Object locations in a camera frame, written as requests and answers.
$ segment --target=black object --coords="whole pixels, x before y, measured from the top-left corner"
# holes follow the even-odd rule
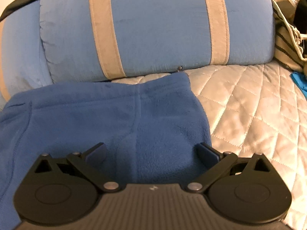
[[[0,22],[3,21],[6,17],[8,17],[10,14],[15,12],[16,10],[33,3],[37,0],[15,0],[11,4],[9,4],[4,11],[2,12],[2,15],[0,16]]]
[[[86,162],[105,148],[63,159],[41,155],[15,193],[23,221],[16,230],[291,229],[281,221],[291,193],[263,154],[239,158],[202,143],[198,157],[211,168],[187,186],[120,187]]]

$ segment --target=elastic waistband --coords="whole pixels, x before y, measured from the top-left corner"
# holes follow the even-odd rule
[[[163,91],[178,88],[189,88],[190,81],[186,73],[173,73],[165,77],[137,85],[127,85],[109,82],[78,82],[58,83],[14,95],[5,105],[5,108],[32,102],[32,108],[112,100],[121,97],[130,97],[146,94],[159,96]]]

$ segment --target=beige quilted fabric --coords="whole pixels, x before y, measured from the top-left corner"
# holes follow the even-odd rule
[[[264,153],[293,195],[286,222],[307,229],[307,102],[277,62],[185,71],[210,123],[212,146],[239,157]],[[137,84],[168,75],[114,80]]]

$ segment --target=quilted bedspread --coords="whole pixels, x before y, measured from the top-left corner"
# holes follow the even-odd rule
[[[262,152],[292,192],[285,222],[307,229],[307,102],[290,71],[273,61],[185,71],[210,124],[212,146],[239,157]],[[137,84],[168,75],[114,80]]]

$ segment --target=ribbed gray panel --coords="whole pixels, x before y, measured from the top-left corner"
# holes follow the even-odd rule
[[[289,230],[282,222],[262,226],[233,223],[213,211],[200,194],[178,184],[129,184],[102,197],[84,218],[59,227],[24,222],[16,230]]]

